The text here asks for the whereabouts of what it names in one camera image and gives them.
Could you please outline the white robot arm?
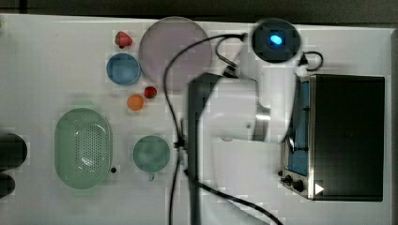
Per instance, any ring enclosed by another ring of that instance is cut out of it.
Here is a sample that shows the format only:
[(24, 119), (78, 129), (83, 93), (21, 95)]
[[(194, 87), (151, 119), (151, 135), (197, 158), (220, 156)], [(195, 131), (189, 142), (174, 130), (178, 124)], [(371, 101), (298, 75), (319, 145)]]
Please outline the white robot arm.
[(237, 77), (204, 74), (190, 84), (189, 168), (192, 225), (269, 225), (240, 209), (261, 207), (218, 190), (216, 148), (220, 139), (280, 143), (288, 130), (301, 57), (299, 31), (287, 21), (257, 22), (243, 39)]

